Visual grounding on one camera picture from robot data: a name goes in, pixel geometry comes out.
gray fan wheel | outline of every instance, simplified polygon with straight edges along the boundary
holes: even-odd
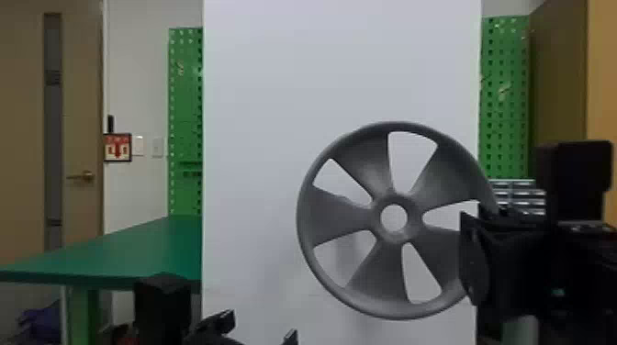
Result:
[[[395,191],[390,171],[388,135],[408,132],[437,144],[435,153],[407,193]],[[314,185],[327,160],[333,159],[368,192],[369,206],[333,195]],[[297,235],[308,266],[323,286],[353,309],[373,317],[413,319],[439,313],[465,296],[458,279],[458,231],[427,225],[422,216],[435,208],[477,200],[497,212],[490,184],[474,157],[456,140],[434,129],[407,122],[383,122],[360,128],[334,141],[312,164],[297,201]],[[389,232],[381,212],[390,205],[405,209],[408,221]],[[370,230],[376,244],[346,286],[336,284],[315,256],[322,243]],[[441,286],[428,301],[408,299],[402,247],[411,243]]]

sign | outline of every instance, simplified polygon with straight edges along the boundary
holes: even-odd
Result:
[[[105,135],[105,161],[132,161],[130,133]]]

green table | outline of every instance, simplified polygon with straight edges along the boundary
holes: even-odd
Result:
[[[164,217],[0,266],[0,282],[61,285],[63,343],[93,344],[98,290],[130,291],[140,278],[165,272],[199,293],[201,233],[201,217]]]

green pegboard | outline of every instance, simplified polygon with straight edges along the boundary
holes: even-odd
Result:
[[[169,30],[170,215],[201,214],[202,28]]]
[[[479,160],[489,178],[529,174],[529,18],[482,21]]]

white board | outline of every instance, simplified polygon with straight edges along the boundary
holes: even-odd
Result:
[[[204,315],[236,309],[233,335],[251,345],[277,344],[290,328],[311,345],[474,342],[465,301],[387,322],[335,300],[302,258],[295,211],[320,151],[368,123],[419,122],[475,154],[479,28],[479,0],[205,0]],[[396,151],[395,178],[418,173],[426,149]],[[340,179],[322,182],[346,188]],[[326,250],[324,265],[345,266],[347,247]]]

